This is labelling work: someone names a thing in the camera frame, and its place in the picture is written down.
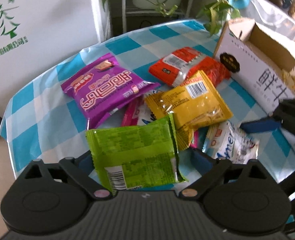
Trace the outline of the green snack packet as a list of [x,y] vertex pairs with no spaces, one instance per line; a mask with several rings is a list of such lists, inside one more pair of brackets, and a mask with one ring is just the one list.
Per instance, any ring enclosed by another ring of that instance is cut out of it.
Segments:
[[109,191],[182,183],[173,115],[143,126],[91,129],[86,139],[101,185]]

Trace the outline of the purple snack packet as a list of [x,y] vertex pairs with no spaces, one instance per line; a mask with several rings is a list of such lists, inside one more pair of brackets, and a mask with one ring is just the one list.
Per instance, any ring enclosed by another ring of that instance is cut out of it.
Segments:
[[79,70],[61,88],[76,101],[87,119],[87,129],[95,129],[119,109],[158,86],[159,83],[146,81],[122,67],[113,54],[107,53]]

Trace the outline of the white blue snack packet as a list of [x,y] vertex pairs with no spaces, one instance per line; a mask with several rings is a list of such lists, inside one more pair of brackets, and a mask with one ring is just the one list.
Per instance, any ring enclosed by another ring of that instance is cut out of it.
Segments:
[[248,160],[258,158],[259,140],[227,120],[209,127],[202,152],[214,159],[246,164]]

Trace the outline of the white cardboard milk box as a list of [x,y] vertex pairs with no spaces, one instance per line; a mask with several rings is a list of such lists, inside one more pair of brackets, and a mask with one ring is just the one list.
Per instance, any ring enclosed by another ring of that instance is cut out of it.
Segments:
[[295,42],[254,19],[227,21],[214,58],[265,112],[274,111],[280,100],[295,99],[282,80],[282,70],[290,72],[295,67]]

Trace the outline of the blue white checkered tablecloth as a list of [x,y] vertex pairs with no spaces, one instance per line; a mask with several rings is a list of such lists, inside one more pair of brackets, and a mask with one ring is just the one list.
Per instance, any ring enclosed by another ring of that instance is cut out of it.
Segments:
[[[158,82],[148,73],[148,68],[161,57],[182,47],[212,56],[217,42],[218,37],[210,37],[196,20],[159,24],[85,48],[32,80],[9,101],[0,127],[0,135],[8,143],[15,179],[31,160],[39,158],[45,163],[57,163],[64,157],[79,157],[89,150],[84,134],[87,120],[76,102],[61,89],[61,84],[82,67],[112,53],[121,66],[144,80]],[[236,81],[223,81],[218,91],[234,114],[231,119],[234,125],[266,116]],[[295,152],[282,132],[255,134],[255,137],[260,141],[258,159],[277,182],[295,170]],[[178,191],[200,177],[188,151],[180,152],[179,169],[187,183],[158,189]]]

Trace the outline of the yellow snack packet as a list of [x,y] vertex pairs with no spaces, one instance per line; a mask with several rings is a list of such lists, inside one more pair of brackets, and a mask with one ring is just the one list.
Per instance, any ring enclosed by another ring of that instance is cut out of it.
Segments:
[[199,128],[226,121],[233,113],[202,70],[181,85],[145,98],[157,119],[173,116],[178,149],[186,150]]

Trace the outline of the pink snack packet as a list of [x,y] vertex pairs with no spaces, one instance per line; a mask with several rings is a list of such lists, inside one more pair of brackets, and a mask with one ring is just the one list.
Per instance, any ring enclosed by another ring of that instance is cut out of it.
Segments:
[[121,126],[136,126],[138,123],[139,107],[144,104],[144,96],[132,100],[126,108]]

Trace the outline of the orange red snack packet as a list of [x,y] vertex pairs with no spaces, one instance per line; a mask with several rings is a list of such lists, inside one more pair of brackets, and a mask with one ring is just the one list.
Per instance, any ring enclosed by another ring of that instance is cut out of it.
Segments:
[[153,64],[148,72],[166,85],[177,87],[199,70],[205,72],[215,87],[230,79],[230,72],[222,63],[190,47],[173,51]]

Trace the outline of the white metal plant shelf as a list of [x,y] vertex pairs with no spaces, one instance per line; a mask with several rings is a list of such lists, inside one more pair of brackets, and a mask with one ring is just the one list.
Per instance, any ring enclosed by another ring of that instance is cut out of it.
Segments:
[[122,32],[128,31],[128,17],[188,18],[194,0],[121,0]]

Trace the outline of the white refrigerator with green print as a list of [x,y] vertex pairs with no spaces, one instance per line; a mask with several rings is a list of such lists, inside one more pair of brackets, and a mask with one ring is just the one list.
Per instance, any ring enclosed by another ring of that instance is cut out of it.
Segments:
[[0,115],[28,82],[106,39],[102,0],[0,0]]

